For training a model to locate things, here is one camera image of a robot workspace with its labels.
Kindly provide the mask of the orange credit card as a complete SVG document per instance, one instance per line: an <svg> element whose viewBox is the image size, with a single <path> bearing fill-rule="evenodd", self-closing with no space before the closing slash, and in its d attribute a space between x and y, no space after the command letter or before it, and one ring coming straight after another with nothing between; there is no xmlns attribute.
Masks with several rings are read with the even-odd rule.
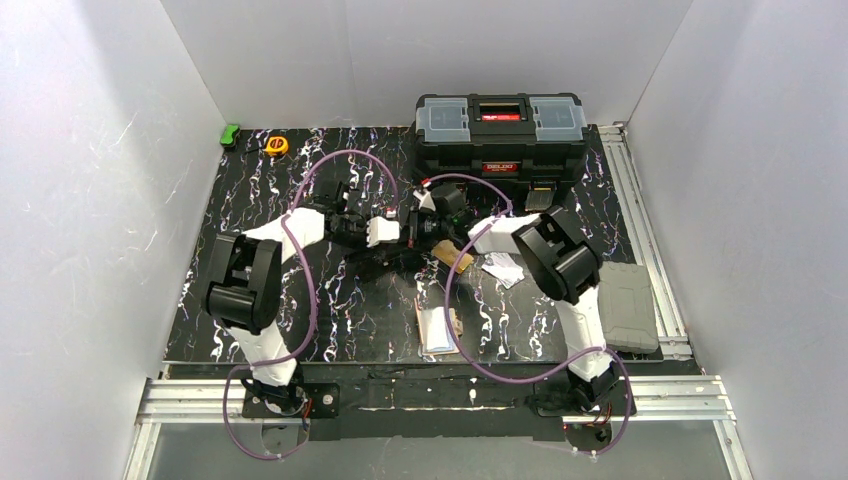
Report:
<svg viewBox="0 0 848 480"><path fill-rule="evenodd" d="M456 266L456 274L461 275L465 270L473 264L473 257L468 254L461 254L460 250L450 240L442 240L438 242L430 251L440 262L447 267Z"/></svg>

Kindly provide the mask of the white credit card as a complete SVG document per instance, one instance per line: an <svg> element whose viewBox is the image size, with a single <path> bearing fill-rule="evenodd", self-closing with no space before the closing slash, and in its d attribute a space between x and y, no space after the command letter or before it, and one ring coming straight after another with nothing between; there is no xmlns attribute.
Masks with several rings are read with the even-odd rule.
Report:
<svg viewBox="0 0 848 480"><path fill-rule="evenodd" d="M525 278L523 268L508 253L486 253L482 269L505 289L511 289Z"/></svg>

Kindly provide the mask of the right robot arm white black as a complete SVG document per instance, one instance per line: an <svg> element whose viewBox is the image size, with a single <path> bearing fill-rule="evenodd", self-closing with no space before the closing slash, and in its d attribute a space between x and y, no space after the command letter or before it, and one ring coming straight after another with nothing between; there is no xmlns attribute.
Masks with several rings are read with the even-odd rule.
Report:
<svg viewBox="0 0 848 480"><path fill-rule="evenodd" d="M554 302L569 357L550 371L529 378L495 374L469 356L460 355L481 374L507 384L533 384L566 370L569 397L579 407L591 409L618 381L613 367L622 360L604 338L598 286L603 259L589 244L566 210L552 205L541 213L507 217L504 212L475 223L460 250L478 255L517 254L529 268L537 288Z"/></svg>

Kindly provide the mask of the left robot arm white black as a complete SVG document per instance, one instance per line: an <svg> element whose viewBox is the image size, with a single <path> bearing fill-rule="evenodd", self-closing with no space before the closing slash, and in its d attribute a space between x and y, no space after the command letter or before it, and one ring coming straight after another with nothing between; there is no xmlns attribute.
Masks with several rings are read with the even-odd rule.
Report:
<svg viewBox="0 0 848 480"><path fill-rule="evenodd" d="M296 384L297 361L277 325L283 264L323 240L370 253L400 239L398 210L367 216L353 209L354 190L319 188L280 219L244 233L217 235L204 310L236 341L249 365L245 389L291 415L307 397Z"/></svg>

